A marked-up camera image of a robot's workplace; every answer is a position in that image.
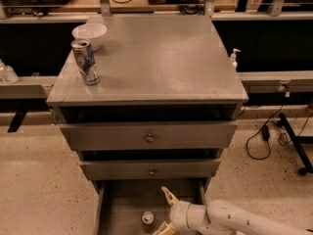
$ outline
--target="drawer handle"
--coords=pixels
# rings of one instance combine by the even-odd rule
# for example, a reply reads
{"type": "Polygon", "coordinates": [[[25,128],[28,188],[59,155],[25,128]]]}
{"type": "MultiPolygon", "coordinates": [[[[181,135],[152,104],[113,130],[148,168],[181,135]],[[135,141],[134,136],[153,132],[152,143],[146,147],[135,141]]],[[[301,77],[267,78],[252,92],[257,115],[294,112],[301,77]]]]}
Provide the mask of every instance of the drawer handle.
{"type": "Polygon", "coordinates": [[[154,143],[155,142],[155,138],[154,138],[154,136],[152,134],[149,134],[149,135],[146,136],[146,141],[148,143],[154,143]]]}
{"type": "Polygon", "coordinates": [[[149,171],[149,175],[154,176],[155,174],[156,174],[156,171],[153,168],[151,168],[149,171]]]}

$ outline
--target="cabinet top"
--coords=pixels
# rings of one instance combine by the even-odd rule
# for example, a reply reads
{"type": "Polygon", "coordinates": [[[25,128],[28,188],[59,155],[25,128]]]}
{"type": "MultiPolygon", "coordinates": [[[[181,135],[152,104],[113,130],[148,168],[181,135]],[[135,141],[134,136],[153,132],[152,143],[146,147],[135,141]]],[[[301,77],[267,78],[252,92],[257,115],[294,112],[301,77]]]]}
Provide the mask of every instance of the cabinet top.
{"type": "Polygon", "coordinates": [[[241,102],[243,85],[206,16],[94,17],[108,31],[94,53],[101,81],[87,86],[72,52],[51,106],[241,102]]]}

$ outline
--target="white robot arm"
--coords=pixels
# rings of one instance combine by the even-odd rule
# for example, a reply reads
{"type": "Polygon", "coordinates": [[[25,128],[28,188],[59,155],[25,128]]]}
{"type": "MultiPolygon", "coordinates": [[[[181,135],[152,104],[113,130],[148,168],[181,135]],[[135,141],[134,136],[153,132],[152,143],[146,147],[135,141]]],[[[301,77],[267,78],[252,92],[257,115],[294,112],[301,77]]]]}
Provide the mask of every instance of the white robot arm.
{"type": "Polygon", "coordinates": [[[172,235],[176,231],[199,231],[203,235],[313,235],[311,231],[294,228],[272,219],[240,209],[222,200],[208,206],[179,201],[162,187],[171,206],[170,223],[164,222],[154,235],[172,235]]]}

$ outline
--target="silver can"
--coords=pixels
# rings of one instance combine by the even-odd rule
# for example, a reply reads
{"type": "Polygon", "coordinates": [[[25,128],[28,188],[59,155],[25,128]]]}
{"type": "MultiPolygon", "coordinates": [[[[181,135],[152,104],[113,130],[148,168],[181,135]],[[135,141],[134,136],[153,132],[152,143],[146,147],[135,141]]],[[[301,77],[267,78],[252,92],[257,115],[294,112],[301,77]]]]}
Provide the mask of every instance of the silver can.
{"type": "Polygon", "coordinates": [[[145,211],[141,216],[141,221],[145,232],[151,233],[155,228],[155,215],[151,211],[145,211]]]}
{"type": "Polygon", "coordinates": [[[95,71],[96,62],[90,40],[75,39],[71,42],[71,49],[85,84],[92,85],[98,83],[100,78],[95,71]]]}

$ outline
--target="white bowl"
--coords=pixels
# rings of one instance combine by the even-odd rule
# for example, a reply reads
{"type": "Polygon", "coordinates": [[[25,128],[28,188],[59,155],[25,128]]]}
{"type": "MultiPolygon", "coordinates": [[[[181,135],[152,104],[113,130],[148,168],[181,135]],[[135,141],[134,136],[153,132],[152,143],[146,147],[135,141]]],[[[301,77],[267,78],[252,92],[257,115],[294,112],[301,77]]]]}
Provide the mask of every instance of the white bowl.
{"type": "Polygon", "coordinates": [[[76,27],[71,34],[75,39],[87,38],[91,42],[93,51],[102,47],[107,28],[101,23],[86,23],[76,27]]]}

